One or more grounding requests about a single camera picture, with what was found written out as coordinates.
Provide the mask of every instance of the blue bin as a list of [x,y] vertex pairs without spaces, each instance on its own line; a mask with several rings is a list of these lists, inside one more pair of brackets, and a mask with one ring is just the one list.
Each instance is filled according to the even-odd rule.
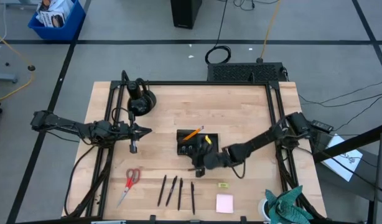
[[72,0],[72,2],[74,3],[73,7],[63,27],[44,27],[44,25],[36,19],[36,12],[32,19],[29,21],[28,27],[33,29],[40,38],[45,40],[72,40],[73,36],[78,30],[80,23],[86,16],[85,11],[83,10],[79,1]]

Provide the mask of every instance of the green cloth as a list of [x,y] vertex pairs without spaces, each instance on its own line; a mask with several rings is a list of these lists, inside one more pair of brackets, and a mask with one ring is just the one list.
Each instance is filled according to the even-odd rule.
[[298,186],[290,191],[284,192],[278,198],[266,190],[271,224],[309,224],[313,216],[304,209],[294,206],[296,198],[302,193],[303,186]]

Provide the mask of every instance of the scissors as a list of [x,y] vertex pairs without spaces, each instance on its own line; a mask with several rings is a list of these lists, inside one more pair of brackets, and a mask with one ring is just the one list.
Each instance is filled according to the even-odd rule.
[[139,169],[128,169],[126,171],[126,177],[128,178],[128,182],[126,183],[126,187],[124,188],[124,191],[122,192],[121,200],[118,203],[118,206],[121,204],[121,202],[124,199],[124,196],[129,192],[130,188],[133,186],[133,184],[136,184],[140,180],[140,170]]

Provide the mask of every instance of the yellow pencil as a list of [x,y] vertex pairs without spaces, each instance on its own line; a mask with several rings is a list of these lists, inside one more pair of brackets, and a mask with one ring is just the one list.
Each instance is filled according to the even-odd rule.
[[198,129],[196,129],[195,131],[193,131],[191,134],[189,134],[187,137],[185,137],[185,138],[183,138],[183,142],[184,141],[186,141],[186,140],[188,140],[188,139],[190,139],[190,138],[192,138],[194,135],[196,135],[196,134],[198,134],[200,131],[202,131],[203,130],[203,125],[200,127],[200,128],[198,128]]

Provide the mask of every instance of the wooden table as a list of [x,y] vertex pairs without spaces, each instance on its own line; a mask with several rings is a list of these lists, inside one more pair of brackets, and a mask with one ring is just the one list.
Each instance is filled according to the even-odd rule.
[[[301,111],[295,83],[280,83],[285,114]],[[258,212],[258,203],[265,198],[264,191],[281,193],[281,181],[275,158],[274,144],[255,151],[246,163],[244,179],[238,179],[229,168],[207,170],[202,178],[195,178],[191,159],[176,153],[176,130],[197,129],[205,126],[203,132],[218,133],[219,147],[245,142],[266,131],[270,126],[267,96],[263,86],[151,86],[157,96],[155,108],[145,116],[137,117],[138,125],[148,127],[152,133],[137,142],[138,153],[129,152],[129,141],[118,141],[115,145],[113,165],[109,178],[104,219],[148,220],[156,215],[157,220],[263,220]],[[96,82],[91,93],[85,122],[104,118],[109,82]],[[125,92],[123,107],[128,94]],[[121,113],[120,120],[127,122],[127,114]],[[300,140],[300,146],[310,149],[308,141]],[[82,142],[77,159],[89,147]],[[68,207],[72,211],[85,196],[90,187],[96,159],[95,149],[78,165],[73,176]],[[295,149],[299,184],[310,203],[326,216],[320,185],[312,156]],[[133,186],[122,204],[116,208],[121,192],[126,185],[126,170],[140,168],[141,179]],[[160,207],[157,207],[163,177],[167,175]],[[175,176],[183,178],[182,204],[177,211],[179,180],[175,186],[168,207],[165,201]],[[195,185],[195,215],[192,214],[190,183]],[[228,189],[219,189],[219,182],[227,182]],[[234,196],[234,213],[216,213],[216,194]],[[99,203],[99,193],[95,204]]]

